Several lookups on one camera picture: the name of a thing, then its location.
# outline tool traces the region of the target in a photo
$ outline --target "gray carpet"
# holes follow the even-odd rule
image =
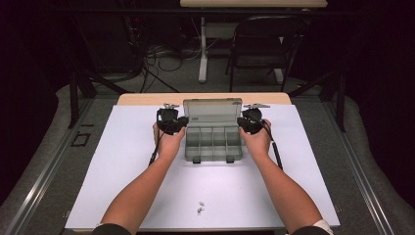
[[[172,59],[163,59],[164,65],[174,69],[178,63]],[[197,60],[184,61],[181,68],[166,72],[161,69],[151,68],[165,82],[175,87],[180,92],[226,92],[228,90],[228,76],[224,74],[226,59],[214,58],[208,62],[207,83],[198,82],[199,62]],[[260,76],[258,72],[240,72],[242,76],[235,81],[234,91],[278,91],[272,74],[265,79],[254,79]],[[137,92],[143,84],[143,76],[120,82],[125,89]],[[149,77],[145,89],[147,92],[171,92],[171,90],[159,81]],[[297,88],[300,80],[290,79],[286,91]],[[104,130],[106,121],[111,113],[112,106],[116,103],[117,96],[114,91],[96,84],[99,96],[90,104],[90,109],[81,120],[75,132],[90,134],[86,146],[67,147],[62,154],[53,180],[47,184],[47,191],[42,195],[35,211],[30,214],[27,223],[20,229],[22,234],[73,234],[71,231],[62,230],[66,223],[64,214],[70,211],[83,177],[86,173],[100,136]],[[320,166],[323,178],[328,187],[333,203],[338,209],[341,226],[334,228],[335,234],[381,234],[371,211],[367,207],[362,190],[356,183],[352,168],[349,165],[348,152],[339,135],[337,127],[333,124],[333,117],[327,107],[331,104],[320,103],[316,98],[319,87],[308,91],[304,96],[293,99],[293,103],[300,112],[306,133],[316,160]],[[13,224],[15,215],[24,204],[24,199],[41,175],[45,165],[55,157],[61,140],[68,133],[69,125],[69,92],[64,87],[58,92],[60,107],[55,119],[46,134],[41,146],[27,167],[20,182],[15,187],[7,201],[0,209],[0,233],[5,234],[10,224]],[[349,140],[354,153],[367,176],[370,185],[376,193],[382,205],[394,234],[414,234],[415,212],[394,192],[391,185],[374,162],[367,139],[358,114],[358,107],[346,99],[346,138]],[[77,139],[74,144],[82,142]]]

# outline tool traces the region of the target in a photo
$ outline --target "desk leg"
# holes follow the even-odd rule
[[[281,69],[274,69],[275,80],[278,85],[283,83],[284,75]]]
[[[207,56],[207,35],[206,35],[206,24],[205,18],[202,18],[201,23],[201,67],[199,69],[199,82],[207,82],[208,73],[208,56]]]

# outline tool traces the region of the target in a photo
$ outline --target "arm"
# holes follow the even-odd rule
[[[259,133],[250,135],[240,128],[240,132],[287,230],[293,233],[322,219],[308,194],[270,159],[270,138],[266,131],[262,129]]]
[[[155,141],[158,128],[154,124]],[[114,223],[135,234],[146,217],[160,189],[162,181],[177,155],[183,127],[175,135],[164,134],[160,140],[159,157],[137,178],[119,192],[102,218],[102,223]]]

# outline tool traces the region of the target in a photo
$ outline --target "white table surface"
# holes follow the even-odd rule
[[[154,151],[152,124],[160,106],[114,106],[67,229],[92,230],[116,194],[148,165]],[[261,109],[272,122],[284,170],[301,185],[332,226],[340,225],[295,106]],[[284,227],[260,173],[243,147],[233,164],[178,156],[161,185],[142,231],[257,230]],[[275,161],[272,148],[270,155]],[[198,213],[199,202],[205,210]]]

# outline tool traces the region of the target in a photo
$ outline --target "hand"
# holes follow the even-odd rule
[[[185,127],[182,127],[181,130],[173,135],[165,134],[162,130],[159,130],[157,123],[153,124],[153,133],[155,143],[157,144],[158,138],[160,137],[159,143],[159,156],[171,156],[175,157],[180,148],[180,141],[185,135]]]
[[[264,119],[264,121],[266,122],[265,126],[271,128],[271,122],[267,119]],[[241,137],[245,140],[248,151],[253,158],[268,156],[271,139],[264,128],[256,134],[248,134],[242,127],[239,127],[239,130]]]

